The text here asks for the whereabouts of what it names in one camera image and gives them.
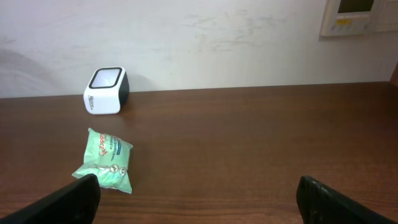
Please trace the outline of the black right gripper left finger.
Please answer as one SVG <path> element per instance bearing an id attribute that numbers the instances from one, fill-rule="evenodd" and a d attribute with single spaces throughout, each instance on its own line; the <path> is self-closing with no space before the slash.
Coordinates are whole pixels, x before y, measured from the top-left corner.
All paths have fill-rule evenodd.
<path id="1" fill-rule="evenodd" d="M 1 223 L 91 224 L 100 198 L 98 178 L 94 174 L 88 174 L 35 203 L 1 218 Z"/>

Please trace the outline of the green wet wipes pack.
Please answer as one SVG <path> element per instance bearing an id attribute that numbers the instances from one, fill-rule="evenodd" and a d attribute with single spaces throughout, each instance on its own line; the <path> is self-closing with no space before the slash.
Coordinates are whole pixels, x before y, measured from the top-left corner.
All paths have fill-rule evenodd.
<path id="1" fill-rule="evenodd" d="M 132 148 L 133 145 L 116 136 L 90 128 L 83 165 L 72 176 L 80 179 L 94 174 L 100 187 L 130 194 L 132 187 L 127 171 Z"/>

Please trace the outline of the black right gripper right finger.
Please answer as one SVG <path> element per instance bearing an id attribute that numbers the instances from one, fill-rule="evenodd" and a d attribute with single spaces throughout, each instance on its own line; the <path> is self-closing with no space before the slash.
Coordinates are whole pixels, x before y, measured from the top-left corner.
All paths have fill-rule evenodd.
<path id="1" fill-rule="evenodd" d="M 296 201 L 306 224 L 397 224 L 308 175 L 300 178 Z"/>

